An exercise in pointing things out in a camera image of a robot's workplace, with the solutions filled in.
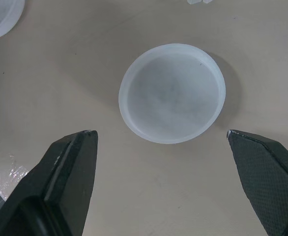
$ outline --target black plastic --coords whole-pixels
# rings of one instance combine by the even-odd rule
[[[288,151],[279,142],[228,132],[244,192],[269,236],[288,236]]]
[[[93,190],[98,136],[54,142],[0,210],[0,236],[81,236]]]

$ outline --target white plastic lid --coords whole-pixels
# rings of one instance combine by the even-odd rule
[[[132,63],[122,80],[119,107],[127,126],[140,137],[176,144],[207,130],[225,96],[224,77],[206,52],[168,44]]]

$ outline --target table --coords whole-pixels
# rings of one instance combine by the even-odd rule
[[[128,129],[117,98],[139,55],[174,42],[216,60],[227,96],[205,133],[160,145]],[[0,38],[0,183],[12,162],[30,170],[53,141],[97,130],[84,236],[265,236],[226,140],[231,128],[288,149],[288,1],[28,0]]]

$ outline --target plastic wrap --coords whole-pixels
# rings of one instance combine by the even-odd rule
[[[0,196],[6,201],[18,182],[28,173],[28,170],[16,163],[10,155],[11,164],[2,166],[0,171]]]

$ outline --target white plastic cup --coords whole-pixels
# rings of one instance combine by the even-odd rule
[[[153,48],[129,67],[119,91],[127,126],[160,144],[181,143],[203,133],[218,117],[226,96],[216,62],[199,48]]]
[[[25,0],[0,0],[0,37],[8,33],[23,12]]]

